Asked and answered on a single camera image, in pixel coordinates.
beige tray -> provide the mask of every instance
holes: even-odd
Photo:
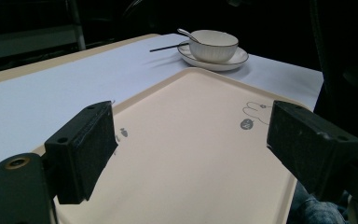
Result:
[[[119,144],[62,223],[285,223],[296,179],[266,148],[280,96],[187,68],[115,105]]]

table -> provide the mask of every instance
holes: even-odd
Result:
[[[145,35],[0,73],[0,161],[43,145],[87,105],[120,103],[190,65],[176,49],[185,36]],[[313,109],[320,71],[250,54],[239,69],[218,72]]]

chopsticks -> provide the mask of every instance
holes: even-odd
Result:
[[[151,49],[150,52],[154,52],[154,51],[158,51],[158,50],[162,50],[162,49],[173,49],[173,48],[177,48],[177,47],[181,47],[181,46],[185,46],[185,45],[188,45],[188,43],[168,46],[168,47],[164,47],[164,48],[160,48],[160,49]]]

cup and saucer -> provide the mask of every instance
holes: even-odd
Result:
[[[200,61],[196,59],[190,52],[190,46],[189,45],[183,45],[178,47],[178,51],[185,62],[196,66],[200,68],[204,68],[210,71],[228,71],[235,68],[241,67],[249,58],[248,53],[241,49],[240,47],[237,47],[234,56],[232,56],[231,59],[229,59],[226,62],[223,63],[206,63],[203,61]]]

